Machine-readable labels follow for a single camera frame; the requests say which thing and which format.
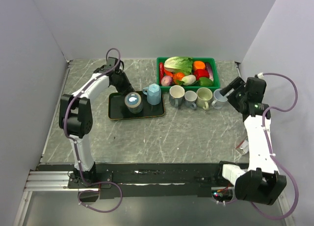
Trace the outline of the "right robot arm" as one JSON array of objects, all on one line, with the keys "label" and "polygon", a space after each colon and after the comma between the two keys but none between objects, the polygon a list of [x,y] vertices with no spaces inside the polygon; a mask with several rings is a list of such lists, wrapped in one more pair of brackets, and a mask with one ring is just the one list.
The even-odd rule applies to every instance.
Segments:
[{"label": "right robot arm", "polygon": [[268,104],[262,102],[265,89],[266,82],[257,77],[246,81],[237,77],[222,89],[221,95],[242,114],[249,144],[249,165],[244,170],[238,164],[221,161],[214,180],[220,186],[230,182],[238,200],[273,205],[286,187],[287,178],[279,173],[266,140],[271,114]]}]

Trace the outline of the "frosted grey mug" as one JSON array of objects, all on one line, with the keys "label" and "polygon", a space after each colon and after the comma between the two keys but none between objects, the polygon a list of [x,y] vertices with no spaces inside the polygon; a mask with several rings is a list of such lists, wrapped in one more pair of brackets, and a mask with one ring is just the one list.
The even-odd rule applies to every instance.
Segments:
[{"label": "frosted grey mug", "polygon": [[215,109],[221,109],[228,102],[228,99],[225,96],[221,95],[221,90],[222,89],[216,89],[213,92],[213,101],[211,105]]}]

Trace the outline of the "light blue faceted mug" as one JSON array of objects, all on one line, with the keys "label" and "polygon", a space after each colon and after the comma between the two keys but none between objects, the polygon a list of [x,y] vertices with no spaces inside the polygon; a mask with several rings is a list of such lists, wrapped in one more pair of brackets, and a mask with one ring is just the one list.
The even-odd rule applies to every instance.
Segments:
[{"label": "light blue faceted mug", "polygon": [[158,84],[150,84],[142,89],[142,93],[146,95],[147,102],[150,105],[158,105],[161,102],[161,88]]}]

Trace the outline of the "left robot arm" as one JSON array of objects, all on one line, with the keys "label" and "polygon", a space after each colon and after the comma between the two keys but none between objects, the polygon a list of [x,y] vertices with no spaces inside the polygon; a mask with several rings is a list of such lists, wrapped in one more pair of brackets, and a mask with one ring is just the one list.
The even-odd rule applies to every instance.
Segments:
[{"label": "left robot arm", "polygon": [[124,72],[124,62],[109,57],[90,79],[72,94],[63,94],[59,106],[59,127],[71,143],[75,157],[74,179],[87,188],[97,182],[96,164],[91,154],[89,133],[93,125],[92,102],[108,87],[121,95],[134,89]]}]

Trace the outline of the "blue patterned mug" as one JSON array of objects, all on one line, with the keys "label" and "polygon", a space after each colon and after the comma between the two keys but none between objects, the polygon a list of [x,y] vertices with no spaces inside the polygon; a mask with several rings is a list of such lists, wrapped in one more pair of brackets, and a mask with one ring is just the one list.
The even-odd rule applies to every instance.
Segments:
[{"label": "blue patterned mug", "polygon": [[124,101],[127,109],[133,114],[140,113],[143,110],[142,98],[137,92],[128,93]]}]

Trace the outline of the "light green mug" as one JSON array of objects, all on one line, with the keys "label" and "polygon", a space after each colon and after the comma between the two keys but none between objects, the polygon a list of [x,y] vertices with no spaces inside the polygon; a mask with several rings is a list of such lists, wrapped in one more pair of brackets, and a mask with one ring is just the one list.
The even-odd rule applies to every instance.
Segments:
[{"label": "light green mug", "polygon": [[202,87],[197,90],[196,94],[197,94],[196,100],[197,107],[202,108],[204,110],[208,110],[213,96],[212,91],[208,88]]}]

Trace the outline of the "small grey-blue mug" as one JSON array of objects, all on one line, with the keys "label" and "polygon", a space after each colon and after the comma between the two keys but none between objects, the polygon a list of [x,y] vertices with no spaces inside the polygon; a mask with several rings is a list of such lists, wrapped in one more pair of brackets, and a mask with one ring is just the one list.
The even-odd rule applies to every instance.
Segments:
[{"label": "small grey-blue mug", "polygon": [[197,108],[196,105],[197,94],[194,91],[186,91],[184,94],[184,104],[186,107],[195,110]]}]

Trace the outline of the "large grey faceted mug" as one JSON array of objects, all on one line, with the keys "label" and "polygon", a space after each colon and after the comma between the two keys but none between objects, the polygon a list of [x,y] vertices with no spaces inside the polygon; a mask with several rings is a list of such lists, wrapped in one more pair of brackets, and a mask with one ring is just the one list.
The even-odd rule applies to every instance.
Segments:
[{"label": "large grey faceted mug", "polygon": [[174,85],[169,90],[169,103],[174,108],[178,108],[184,99],[185,90],[182,86]]}]

